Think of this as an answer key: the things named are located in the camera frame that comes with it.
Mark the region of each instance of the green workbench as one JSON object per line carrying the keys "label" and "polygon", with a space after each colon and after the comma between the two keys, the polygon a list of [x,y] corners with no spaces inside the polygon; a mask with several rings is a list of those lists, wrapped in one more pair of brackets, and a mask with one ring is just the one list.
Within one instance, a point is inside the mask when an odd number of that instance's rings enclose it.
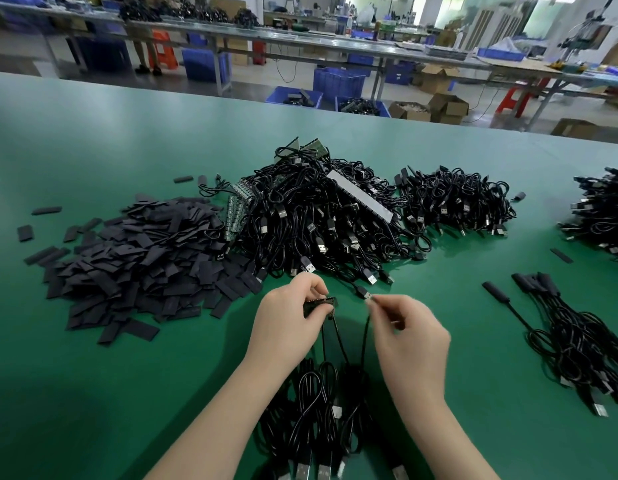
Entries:
{"label": "green workbench", "polygon": [[[166,324],[151,343],[124,335],[107,349],[96,345],[101,329],[65,331],[68,302],[45,300],[41,268],[22,259],[59,245],[70,225],[115,217],[135,193],[196,193],[195,182],[175,185],[174,177],[249,175],[296,136],[319,137],[333,157],[360,159],[390,180],[406,164],[424,171],[442,164],[527,193],[515,204],[509,238],[445,235],[428,262],[390,268],[391,292],[421,299],[451,332],[448,403],[504,479],[618,479],[618,406],[609,400],[610,418],[594,417],[573,390],[553,383],[522,325],[480,286],[495,282],[539,326],[510,275],[550,273],[571,306],[599,314],[618,334],[618,264],[565,242],[555,228],[580,195],[572,177],[618,167],[618,146],[2,73],[0,479],[141,478],[241,360],[262,297],[237,301],[220,321],[205,310]],[[50,205],[64,209],[29,215]],[[36,238],[19,243],[16,227],[25,224]],[[286,282],[269,277],[265,291]],[[357,356],[364,304],[326,282],[339,299],[345,346]],[[410,477],[429,477],[387,399],[372,346],[367,362],[383,429]],[[263,462],[250,441],[236,478],[251,478]],[[391,474],[370,448],[345,477]]]}

